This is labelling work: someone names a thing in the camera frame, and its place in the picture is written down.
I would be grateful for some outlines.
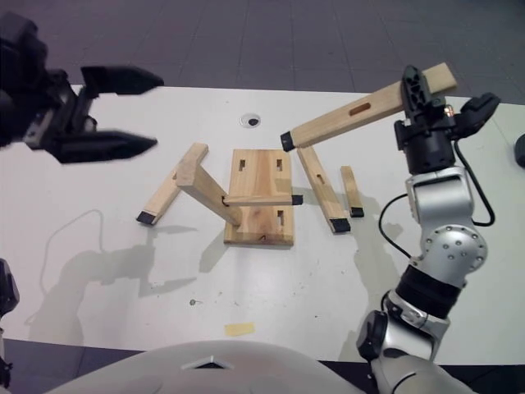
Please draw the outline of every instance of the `black cylinder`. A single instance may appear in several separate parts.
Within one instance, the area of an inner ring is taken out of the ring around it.
[[[461,289],[437,281],[409,265],[395,292],[416,308],[437,318],[446,318],[456,303]]]
[[[452,144],[444,131],[416,135],[404,146],[404,154],[412,175],[439,171],[455,162]]]

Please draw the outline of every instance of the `mortise hole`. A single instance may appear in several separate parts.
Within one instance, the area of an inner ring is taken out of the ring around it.
[[[285,225],[285,211],[277,211],[277,226]]]
[[[363,111],[366,111],[367,109],[370,109],[370,107],[371,107],[370,103],[361,104],[361,105],[359,105],[356,108],[350,109],[349,114],[350,114],[351,117],[353,117],[353,116],[357,115],[358,113],[361,113]]]

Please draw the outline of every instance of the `wooden stick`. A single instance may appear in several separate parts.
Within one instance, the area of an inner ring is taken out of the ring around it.
[[[456,80],[445,63],[423,72],[431,93],[454,88]],[[283,149],[305,148],[346,131],[357,129],[403,109],[400,82],[386,86],[353,103],[297,126],[281,135]]]
[[[332,232],[350,231],[350,223],[345,211],[341,207],[313,147],[297,149],[297,153]]]
[[[226,192],[196,162],[182,163],[177,171],[177,186],[205,207],[234,226],[239,226],[242,212],[239,207],[223,204]]]
[[[302,203],[302,195],[229,195],[224,198],[224,204],[232,207],[275,207],[280,205],[301,205]]]
[[[162,215],[167,211],[171,202],[179,194],[180,189],[176,185],[177,168],[182,163],[195,162],[200,164],[204,156],[208,153],[208,146],[206,144],[194,143],[189,148],[181,161],[171,170],[164,182],[157,189],[155,194],[146,203],[142,211],[137,217],[137,221],[143,224],[154,226]]]
[[[359,197],[358,185],[355,182],[354,172],[351,166],[341,167],[341,176],[345,183],[346,199],[348,200],[348,206],[350,209],[351,218],[362,218],[364,217],[363,204]]]

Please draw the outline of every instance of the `white table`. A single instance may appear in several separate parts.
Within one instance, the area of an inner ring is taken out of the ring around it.
[[[409,176],[392,126],[400,114],[316,146],[341,200],[340,166],[356,174],[366,217],[351,221],[351,234],[332,235],[296,153],[294,192],[305,204],[294,209],[291,249],[224,246],[224,221],[184,194],[154,229],[135,217],[191,143],[209,144],[203,166],[227,189],[232,149],[279,149],[282,132],[362,96],[162,88],[94,104],[100,129],[158,138],[138,158],[61,166],[22,144],[4,149],[0,255],[21,293],[2,321],[6,337],[148,350],[224,339],[225,324],[254,322],[256,332],[240,339],[319,360],[361,360],[354,346],[361,319],[406,265],[377,232],[381,207],[404,192]],[[450,100],[456,108],[464,101]],[[262,118],[259,127],[241,127],[247,112]],[[525,171],[512,155],[523,125],[525,107],[501,105],[461,143],[497,222],[482,229],[489,260],[450,314],[439,363],[525,363]],[[486,217],[480,204],[475,216]],[[419,229],[406,201],[386,220],[386,230],[416,254]],[[192,299],[201,302],[192,306]]]

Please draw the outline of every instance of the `gray floor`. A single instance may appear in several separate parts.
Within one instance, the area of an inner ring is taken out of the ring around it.
[[[166,85],[370,92],[447,61],[457,95],[525,104],[525,0],[2,0],[49,66],[134,63]]]

